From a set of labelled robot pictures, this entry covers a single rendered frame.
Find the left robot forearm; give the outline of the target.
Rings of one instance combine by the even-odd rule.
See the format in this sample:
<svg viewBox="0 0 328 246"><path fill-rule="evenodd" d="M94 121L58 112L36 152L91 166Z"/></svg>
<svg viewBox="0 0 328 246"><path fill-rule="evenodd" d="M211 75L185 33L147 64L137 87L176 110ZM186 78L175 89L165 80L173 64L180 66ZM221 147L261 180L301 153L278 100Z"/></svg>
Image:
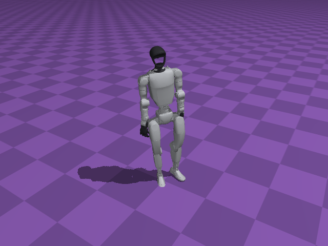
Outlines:
<svg viewBox="0 0 328 246"><path fill-rule="evenodd" d="M184 106L184 101L185 101L185 97L184 98L181 98L181 99L177 99L177 114L180 116L180 113L183 112L184 114L184 109L185 109L185 106Z"/></svg>

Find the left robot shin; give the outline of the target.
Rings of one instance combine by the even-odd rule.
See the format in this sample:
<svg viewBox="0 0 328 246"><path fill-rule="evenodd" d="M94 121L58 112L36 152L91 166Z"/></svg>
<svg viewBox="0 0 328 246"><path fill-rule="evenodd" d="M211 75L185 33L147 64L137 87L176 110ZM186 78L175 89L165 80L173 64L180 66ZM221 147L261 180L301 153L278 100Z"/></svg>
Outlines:
<svg viewBox="0 0 328 246"><path fill-rule="evenodd" d="M180 162L180 159L181 159L181 147L178 148L177 151L172 151L170 150L171 152L171 158L172 158L172 162L173 162L173 171L176 172L176 170L178 170L178 167L179 167L179 162Z"/></svg>

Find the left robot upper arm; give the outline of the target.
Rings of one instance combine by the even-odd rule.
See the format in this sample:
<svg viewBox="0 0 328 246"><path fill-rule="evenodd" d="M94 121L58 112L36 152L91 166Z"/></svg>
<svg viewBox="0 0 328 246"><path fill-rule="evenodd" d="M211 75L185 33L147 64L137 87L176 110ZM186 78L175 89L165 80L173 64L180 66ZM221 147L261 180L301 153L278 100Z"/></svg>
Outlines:
<svg viewBox="0 0 328 246"><path fill-rule="evenodd" d="M171 68L174 73L174 84L175 84L175 97L181 99L185 97L185 93L182 90L182 71L178 68Z"/></svg>

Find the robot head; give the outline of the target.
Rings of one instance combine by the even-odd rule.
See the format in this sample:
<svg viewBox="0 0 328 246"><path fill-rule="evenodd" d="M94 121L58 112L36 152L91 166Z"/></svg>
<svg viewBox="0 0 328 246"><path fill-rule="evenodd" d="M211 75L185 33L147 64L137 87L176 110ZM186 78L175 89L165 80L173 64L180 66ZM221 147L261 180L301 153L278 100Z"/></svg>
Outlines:
<svg viewBox="0 0 328 246"><path fill-rule="evenodd" d="M155 68L154 69L157 69L157 71L154 71L154 72L157 72L157 73L163 72L165 70L165 68L164 69L162 69L162 68L163 68L163 66L164 66L164 64L166 62L166 52L165 52L165 50L162 47L160 47L160 46L155 46L155 47L151 48L151 50L150 50L150 56L151 56L152 61L153 61L154 65L155 65ZM163 63L155 63L155 60L154 59L160 58L160 57L164 57ZM153 71L153 70L151 70L151 71Z"/></svg>

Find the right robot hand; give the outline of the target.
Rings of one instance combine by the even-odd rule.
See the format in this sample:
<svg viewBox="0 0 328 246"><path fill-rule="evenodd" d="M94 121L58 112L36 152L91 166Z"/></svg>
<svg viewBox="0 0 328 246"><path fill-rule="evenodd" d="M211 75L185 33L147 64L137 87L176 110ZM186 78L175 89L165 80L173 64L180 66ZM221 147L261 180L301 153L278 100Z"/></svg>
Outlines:
<svg viewBox="0 0 328 246"><path fill-rule="evenodd" d="M149 131L148 131L148 122L146 122L146 126L142 126L141 125L141 128L140 128L140 135L144 136L144 137L149 137L148 134L149 134Z"/></svg>

